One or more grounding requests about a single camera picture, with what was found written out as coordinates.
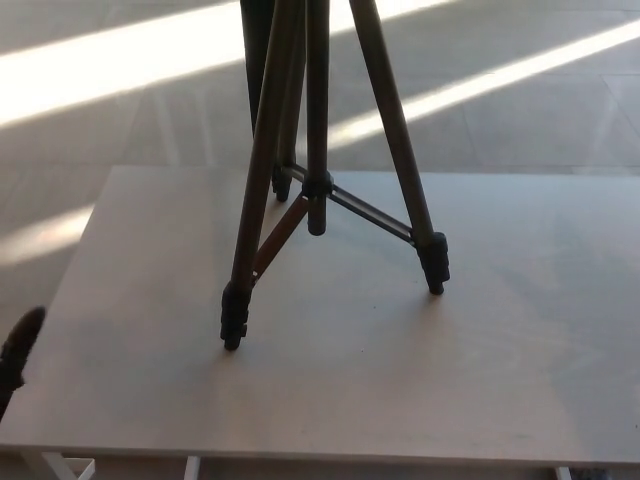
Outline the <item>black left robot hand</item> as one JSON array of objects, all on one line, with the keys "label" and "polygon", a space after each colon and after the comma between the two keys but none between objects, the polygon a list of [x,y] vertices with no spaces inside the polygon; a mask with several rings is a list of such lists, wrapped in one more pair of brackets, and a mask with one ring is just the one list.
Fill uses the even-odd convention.
[{"label": "black left robot hand", "polygon": [[23,370],[46,319],[44,306],[26,312],[10,331],[1,347],[1,417],[14,392],[24,384]]}]

